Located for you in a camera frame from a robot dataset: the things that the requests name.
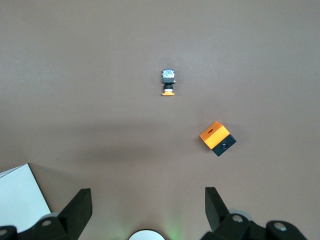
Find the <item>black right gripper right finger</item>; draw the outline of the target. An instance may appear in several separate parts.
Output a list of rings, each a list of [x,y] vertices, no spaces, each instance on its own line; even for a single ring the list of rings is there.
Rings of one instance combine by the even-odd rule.
[[[250,221],[239,213],[230,213],[215,187],[205,188],[205,214],[211,231],[203,240],[247,240]]]

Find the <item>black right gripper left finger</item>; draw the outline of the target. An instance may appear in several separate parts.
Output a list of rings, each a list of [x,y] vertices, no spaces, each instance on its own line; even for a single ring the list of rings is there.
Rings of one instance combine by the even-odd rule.
[[[40,219],[22,232],[23,240],[77,240],[92,216],[92,194],[81,189],[57,216]]]

